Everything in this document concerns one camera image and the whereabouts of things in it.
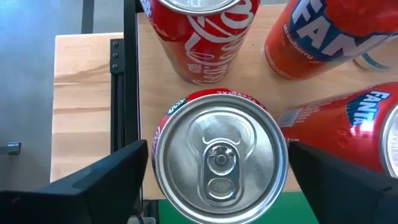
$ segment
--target can top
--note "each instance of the can top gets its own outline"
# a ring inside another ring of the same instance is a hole
[[[193,16],[204,16],[223,12],[241,0],[159,0],[173,11]]]
[[[382,157],[392,177],[398,178],[398,105],[390,112],[382,130]]]
[[[179,108],[155,150],[155,173],[170,203],[197,223],[248,223],[285,185],[282,132],[254,102],[207,95]]]

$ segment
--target can rim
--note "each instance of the can rim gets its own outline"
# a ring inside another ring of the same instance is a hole
[[[169,8],[175,12],[185,14],[188,16],[209,16],[209,15],[216,14],[219,12],[227,11],[228,9],[232,8],[233,6],[239,4],[239,2],[241,2],[241,0],[229,0],[227,3],[222,4],[220,7],[217,7],[217,8],[211,9],[211,10],[207,10],[207,11],[195,11],[195,10],[179,7],[176,4],[171,3],[170,0],[159,0],[159,2],[162,5],[166,6],[167,8]]]
[[[220,215],[220,218],[214,218],[207,217],[202,213],[198,213],[198,211],[200,210],[184,203],[183,198],[180,198],[178,194],[176,194],[175,191],[172,190],[171,184],[167,182],[169,179],[167,178],[166,170],[164,169],[164,156],[166,150],[160,149],[166,149],[167,144],[170,141],[165,136],[169,136],[174,132],[175,128],[177,127],[176,124],[181,121],[181,119],[179,118],[183,118],[184,115],[191,112],[191,110],[185,110],[185,108],[190,105],[193,108],[196,108],[198,105],[201,105],[200,103],[203,103],[204,101],[205,103],[209,103],[209,101],[211,100],[213,100],[212,103],[244,102],[244,106],[250,106],[251,108],[253,108],[253,114],[255,113],[260,118],[262,118],[262,122],[264,122],[264,124],[267,125],[267,128],[269,128],[269,130],[266,130],[266,132],[269,136],[271,144],[273,145],[272,148],[274,149],[275,153],[275,169],[269,187],[263,193],[263,195],[259,197],[262,200],[259,199],[257,202],[255,202],[257,204],[252,204],[245,208],[243,212],[238,213],[241,217],[239,220],[236,220],[236,216],[226,217],[226,215]],[[255,102],[252,102],[251,100],[245,98],[241,98],[240,96],[228,94],[201,96],[192,100],[189,104],[183,105],[181,108],[179,108],[166,122],[159,136],[159,140],[155,150],[155,158],[155,174],[163,194],[181,214],[185,215],[191,221],[197,223],[242,224],[253,222],[255,219],[266,213],[274,204],[285,186],[289,169],[289,159],[287,155],[286,142],[283,137],[282,131],[279,129],[273,117]]]
[[[389,137],[389,132],[391,129],[391,126],[394,123],[394,117],[398,115],[398,103],[396,103],[393,106],[393,109],[388,112],[387,118],[383,122],[383,129],[381,133],[381,159],[382,159],[382,166],[388,174],[393,177],[393,178],[398,178],[398,173],[396,172],[398,170],[398,167],[395,165],[391,164],[390,160],[390,150],[389,150],[389,143],[388,143],[388,137]]]

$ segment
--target soda can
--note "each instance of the soda can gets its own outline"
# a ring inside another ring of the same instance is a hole
[[[291,80],[321,74],[393,35],[397,9],[394,0],[291,0],[267,36],[267,63]]]
[[[250,223],[268,211],[287,178],[276,121],[253,97],[224,88],[174,104],[152,148],[163,194],[197,223]]]
[[[372,72],[387,72],[398,67],[398,40],[394,35],[381,46],[354,58],[361,68]]]
[[[277,120],[300,141],[391,177],[398,175],[398,82],[300,105]]]
[[[141,0],[175,72],[209,85],[223,79],[242,46],[260,0]]]

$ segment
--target green surface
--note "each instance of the green surface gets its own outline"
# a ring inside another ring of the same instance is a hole
[[[192,222],[179,214],[167,200],[159,201],[159,218],[161,224],[178,223],[191,224]],[[301,192],[282,193],[275,205],[253,224],[260,223],[297,223],[318,224],[312,210]]]

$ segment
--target wooden surface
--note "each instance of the wooden surface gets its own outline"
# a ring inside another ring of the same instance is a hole
[[[266,35],[284,5],[262,6],[233,65],[232,73],[211,86],[195,86],[176,76],[153,28],[139,15],[142,139],[152,141],[164,113],[177,100],[205,88],[226,87],[257,98],[276,117],[290,105],[397,80],[347,62],[318,77],[294,82],[268,69],[262,53]],[[109,154],[109,39],[121,34],[57,37],[53,116],[52,180]],[[289,172],[285,191],[300,190]],[[164,198],[150,161],[144,198]]]

